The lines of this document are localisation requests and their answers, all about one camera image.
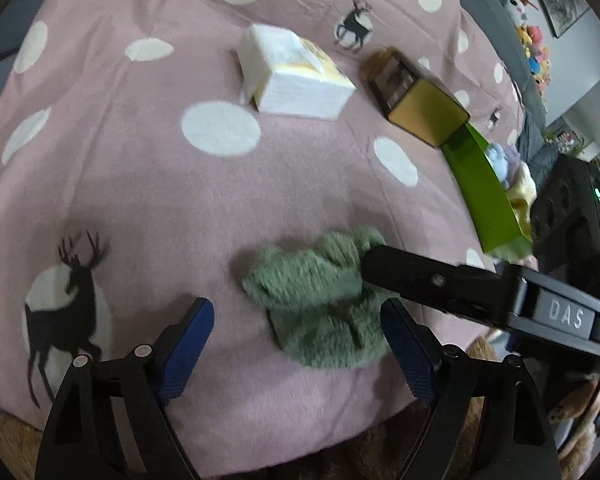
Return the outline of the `green fuzzy towel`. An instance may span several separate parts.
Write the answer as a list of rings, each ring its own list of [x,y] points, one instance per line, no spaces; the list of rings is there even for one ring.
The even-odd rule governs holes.
[[[310,247],[270,246],[242,279],[246,295],[268,316],[288,358],[317,370],[365,366],[388,352],[380,326],[393,292],[362,278],[362,260],[385,244],[373,226],[326,231]]]

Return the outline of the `blue elephant plush toy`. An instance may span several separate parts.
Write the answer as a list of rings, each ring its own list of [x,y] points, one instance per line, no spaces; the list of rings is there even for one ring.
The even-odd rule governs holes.
[[[484,156],[489,162],[495,177],[503,188],[509,188],[508,159],[500,144],[490,143],[484,150]]]

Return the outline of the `cream yellow towel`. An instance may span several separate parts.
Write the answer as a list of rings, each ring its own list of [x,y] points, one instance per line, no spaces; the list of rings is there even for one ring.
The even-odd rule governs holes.
[[[506,190],[506,195],[522,234],[528,238],[532,237],[531,206],[538,196],[538,192],[536,192],[536,184],[525,162],[519,165],[513,183]]]

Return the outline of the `purple mesh bath pouf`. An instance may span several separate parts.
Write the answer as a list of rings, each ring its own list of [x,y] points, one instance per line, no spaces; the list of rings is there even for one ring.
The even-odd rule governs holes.
[[[521,156],[516,145],[507,145],[504,148],[504,155],[507,160],[507,181],[509,184],[512,184],[522,163]]]

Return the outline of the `green storage box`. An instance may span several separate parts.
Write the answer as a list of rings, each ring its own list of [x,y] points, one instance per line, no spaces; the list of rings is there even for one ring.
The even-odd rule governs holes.
[[[532,241],[521,231],[512,205],[484,151],[488,141],[469,123],[460,126],[441,151],[460,189],[482,251],[517,261],[532,254]]]

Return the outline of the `pink polka dot blanket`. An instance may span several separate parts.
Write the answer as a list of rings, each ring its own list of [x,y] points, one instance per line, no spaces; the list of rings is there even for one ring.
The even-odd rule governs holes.
[[[443,155],[389,124],[363,89],[334,122],[240,102],[235,51],[252,23],[293,30],[350,77],[340,32],[368,7],[366,49],[395,46],[515,140],[524,111],[460,0],[46,0],[0,96],[0,411],[42,427],[71,356],[30,357],[70,307],[108,359],[176,321],[196,296],[215,326],[170,419],[195,468],[280,464],[360,434],[411,403],[392,356],[311,370],[276,347],[242,291],[249,260],[327,230],[482,263]]]

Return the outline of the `brown wooden box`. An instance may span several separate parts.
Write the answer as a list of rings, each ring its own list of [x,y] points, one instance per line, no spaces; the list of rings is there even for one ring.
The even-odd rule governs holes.
[[[371,54],[361,75],[388,122],[433,148],[441,148],[470,118],[433,73],[397,48]]]

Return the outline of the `pile of plush toys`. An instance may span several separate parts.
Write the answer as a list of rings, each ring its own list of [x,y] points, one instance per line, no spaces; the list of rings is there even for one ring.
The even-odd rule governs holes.
[[[542,29],[529,24],[529,8],[536,10],[536,5],[530,0],[506,0],[506,10],[524,48],[530,73],[543,102],[546,102],[544,94],[550,85],[550,66],[552,66],[550,48],[544,44]]]

